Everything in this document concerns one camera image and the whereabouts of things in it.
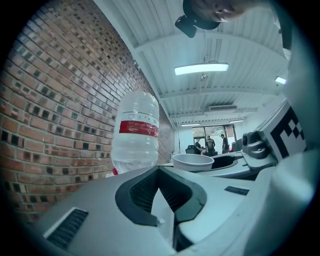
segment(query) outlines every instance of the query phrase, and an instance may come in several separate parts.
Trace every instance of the ceiling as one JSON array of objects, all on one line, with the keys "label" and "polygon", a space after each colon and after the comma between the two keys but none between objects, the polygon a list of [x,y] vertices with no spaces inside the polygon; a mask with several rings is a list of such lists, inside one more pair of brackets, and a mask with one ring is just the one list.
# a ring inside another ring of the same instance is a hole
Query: ceiling
[{"label": "ceiling", "polygon": [[[279,95],[287,78],[279,29],[268,9],[256,9],[188,38],[176,27],[182,0],[95,0],[128,46],[174,127],[246,118]],[[226,72],[175,75],[175,67],[217,61]],[[208,77],[201,81],[201,76]],[[208,112],[209,106],[237,105]]]}]

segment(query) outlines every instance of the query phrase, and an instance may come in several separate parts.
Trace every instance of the plastic water bottle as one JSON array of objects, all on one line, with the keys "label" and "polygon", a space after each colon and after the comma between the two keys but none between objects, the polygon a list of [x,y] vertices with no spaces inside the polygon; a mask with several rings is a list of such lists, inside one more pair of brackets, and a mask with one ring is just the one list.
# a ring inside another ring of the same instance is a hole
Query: plastic water bottle
[{"label": "plastic water bottle", "polygon": [[126,94],[115,120],[111,160],[121,174],[158,161],[159,104],[143,91]]}]

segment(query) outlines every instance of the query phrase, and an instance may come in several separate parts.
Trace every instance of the white bowl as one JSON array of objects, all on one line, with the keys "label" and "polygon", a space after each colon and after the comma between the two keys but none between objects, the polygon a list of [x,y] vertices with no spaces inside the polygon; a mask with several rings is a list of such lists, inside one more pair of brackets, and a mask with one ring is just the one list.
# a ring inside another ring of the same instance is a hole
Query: white bowl
[{"label": "white bowl", "polygon": [[215,162],[213,158],[201,154],[175,154],[172,159],[174,168],[188,172],[211,170]]}]

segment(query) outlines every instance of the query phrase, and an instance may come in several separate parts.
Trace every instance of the brick wall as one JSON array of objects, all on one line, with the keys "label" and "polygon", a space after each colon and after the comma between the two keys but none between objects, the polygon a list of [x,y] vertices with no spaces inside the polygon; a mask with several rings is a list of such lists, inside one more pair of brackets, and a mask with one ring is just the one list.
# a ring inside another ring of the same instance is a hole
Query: brick wall
[{"label": "brick wall", "polygon": [[[51,1],[26,24],[0,85],[0,167],[21,217],[42,212],[113,168],[117,109],[131,91],[153,91],[92,0]],[[159,160],[173,130],[160,108]]]}]

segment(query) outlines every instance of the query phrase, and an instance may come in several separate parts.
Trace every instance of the vent grille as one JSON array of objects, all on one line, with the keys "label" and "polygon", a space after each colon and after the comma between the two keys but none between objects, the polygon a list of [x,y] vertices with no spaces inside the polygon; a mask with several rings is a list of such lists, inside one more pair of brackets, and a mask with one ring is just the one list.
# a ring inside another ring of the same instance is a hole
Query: vent grille
[{"label": "vent grille", "polygon": [[67,216],[64,216],[64,220],[47,237],[47,240],[66,250],[85,221],[87,215],[87,211],[74,208]]},{"label": "vent grille", "polygon": [[136,206],[151,213],[152,204],[158,191],[157,171],[135,184],[130,189],[131,200]]},{"label": "vent grille", "polygon": [[209,111],[236,110],[236,105],[209,106]]}]

